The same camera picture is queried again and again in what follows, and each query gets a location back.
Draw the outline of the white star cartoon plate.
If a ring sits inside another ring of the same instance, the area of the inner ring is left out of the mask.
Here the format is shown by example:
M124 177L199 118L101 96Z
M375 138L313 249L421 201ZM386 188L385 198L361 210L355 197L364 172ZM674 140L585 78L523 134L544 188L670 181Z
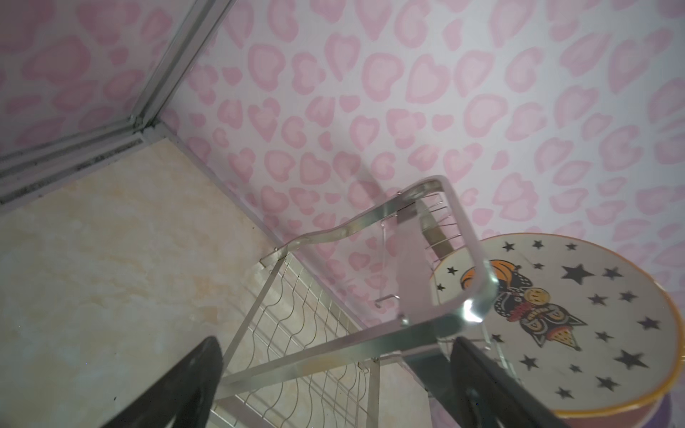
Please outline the white star cartoon plate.
M494 358L560 417L639 408L684 365L681 315L652 276L600 245L563 235L484 239L498 282L481 326Z

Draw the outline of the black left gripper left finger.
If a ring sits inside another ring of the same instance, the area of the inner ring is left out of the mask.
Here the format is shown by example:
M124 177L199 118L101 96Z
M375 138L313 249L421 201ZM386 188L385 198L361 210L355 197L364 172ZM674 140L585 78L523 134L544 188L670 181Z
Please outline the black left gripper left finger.
M209 336L105 427L205 427L222 370L219 341Z

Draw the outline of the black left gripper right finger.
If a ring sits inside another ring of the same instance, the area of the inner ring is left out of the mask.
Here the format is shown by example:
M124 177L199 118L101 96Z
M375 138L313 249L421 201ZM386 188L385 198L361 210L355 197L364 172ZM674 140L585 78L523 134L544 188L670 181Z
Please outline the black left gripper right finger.
M567 425L464 337L453 342L451 382L451 415L461 427Z

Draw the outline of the pink plate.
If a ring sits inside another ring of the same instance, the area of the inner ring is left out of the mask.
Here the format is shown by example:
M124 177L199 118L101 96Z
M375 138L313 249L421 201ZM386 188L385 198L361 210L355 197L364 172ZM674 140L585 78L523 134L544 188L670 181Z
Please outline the pink plate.
M634 410L624 411L607 417L568 418L563 422L573 428L646 428L673 427L673 405L671 395L660 401Z

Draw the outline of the purple plate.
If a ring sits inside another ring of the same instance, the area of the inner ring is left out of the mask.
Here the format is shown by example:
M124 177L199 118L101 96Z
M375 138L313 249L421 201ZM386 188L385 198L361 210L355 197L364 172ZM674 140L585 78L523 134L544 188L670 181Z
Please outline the purple plate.
M661 400L658 409L646 427L679 428L684 426L684 411L678 406L674 394L669 393Z

